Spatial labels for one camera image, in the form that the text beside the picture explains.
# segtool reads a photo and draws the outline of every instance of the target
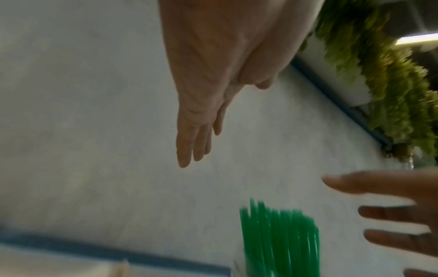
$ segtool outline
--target fluorescent light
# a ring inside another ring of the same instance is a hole
[[[438,33],[401,37],[397,40],[396,45],[435,42],[435,41],[438,41]]]

